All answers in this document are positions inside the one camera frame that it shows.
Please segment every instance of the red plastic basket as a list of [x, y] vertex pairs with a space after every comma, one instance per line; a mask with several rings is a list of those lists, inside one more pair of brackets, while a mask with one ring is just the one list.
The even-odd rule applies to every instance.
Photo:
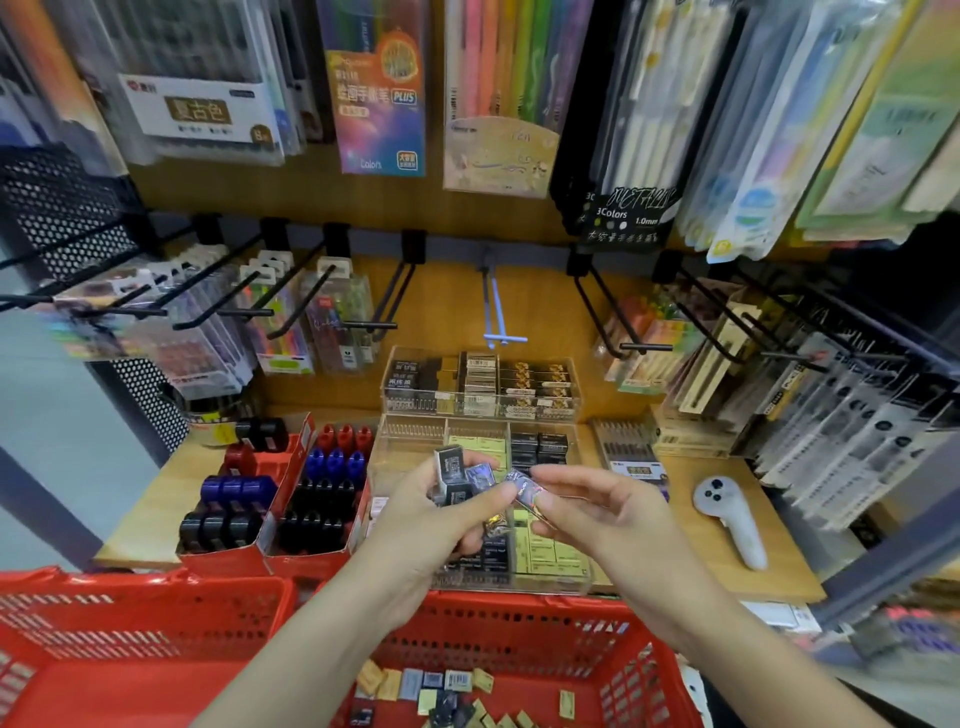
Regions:
[[187, 726], [295, 606], [270, 576], [0, 573], [0, 724]]
[[[481, 667], [493, 693], [475, 692], [495, 720], [525, 711], [541, 728], [701, 726], [676, 656], [621, 601], [431, 592], [373, 656], [381, 667], [434, 671]], [[560, 718], [560, 690], [576, 695], [576, 719]], [[420, 728], [416, 704], [349, 700], [374, 709], [374, 725]]]

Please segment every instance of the perforated metal panel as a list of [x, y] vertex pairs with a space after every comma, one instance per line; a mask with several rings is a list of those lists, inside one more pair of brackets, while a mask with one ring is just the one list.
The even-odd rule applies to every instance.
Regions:
[[[119, 221], [125, 212], [143, 212], [132, 183], [86, 174], [62, 147], [0, 150], [2, 234], [16, 254], [42, 249], [72, 235]], [[35, 283], [71, 274], [136, 247], [123, 225], [90, 235], [48, 253], [24, 270]], [[163, 374], [147, 359], [89, 365], [114, 405], [158, 463], [187, 434], [177, 409], [156, 396]]]

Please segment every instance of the green marker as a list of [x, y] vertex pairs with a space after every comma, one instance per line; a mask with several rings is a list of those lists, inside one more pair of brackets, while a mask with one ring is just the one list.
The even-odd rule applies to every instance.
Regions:
[[[520, 11], [516, 16], [514, 81], [511, 84], [510, 104], [504, 109], [505, 116], [517, 116], [524, 106], [523, 91], [527, 86], [527, 68], [530, 65], [530, 37], [534, 30], [534, 2], [535, 0], [520, 0]], [[540, 2], [546, 5], [548, 0]]]
[[530, 34], [530, 61], [527, 65], [526, 90], [520, 104], [520, 118], [537, 121], [537, 101], [546, 77], [546, 44], [550, 38], [550, 9], [553, 0], [537, 0], [533, 31]]

